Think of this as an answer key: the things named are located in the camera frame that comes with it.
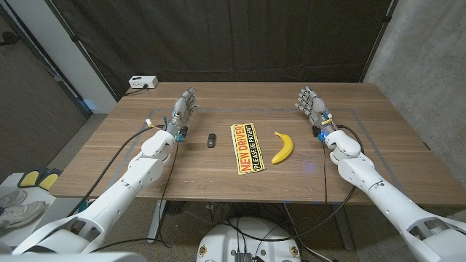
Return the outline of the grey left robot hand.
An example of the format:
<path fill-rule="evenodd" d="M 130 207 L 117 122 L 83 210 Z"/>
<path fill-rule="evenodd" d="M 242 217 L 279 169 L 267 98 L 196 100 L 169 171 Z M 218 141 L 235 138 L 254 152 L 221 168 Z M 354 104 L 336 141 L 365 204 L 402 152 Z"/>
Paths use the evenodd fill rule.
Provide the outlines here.
<path fill-rule="evenodd" d="M 187 127 L 192 113 L 197 109 L 196 102 L 195 90 L 190 87 L 175 102 L 165 130 L 176 136 L 183 128 Z"/>

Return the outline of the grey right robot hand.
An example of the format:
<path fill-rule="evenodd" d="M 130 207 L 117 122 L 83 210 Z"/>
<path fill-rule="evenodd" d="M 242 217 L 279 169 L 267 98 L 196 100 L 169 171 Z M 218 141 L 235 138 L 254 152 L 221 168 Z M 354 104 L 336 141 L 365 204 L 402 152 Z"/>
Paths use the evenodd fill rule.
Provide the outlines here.
<path fill-rule="evenodd" d="M 331 112 L 324 101 L 309 86 L 301 89 L 295 107 L 308 118 L 316 137 L 324 139 L 336 131 Z"/>

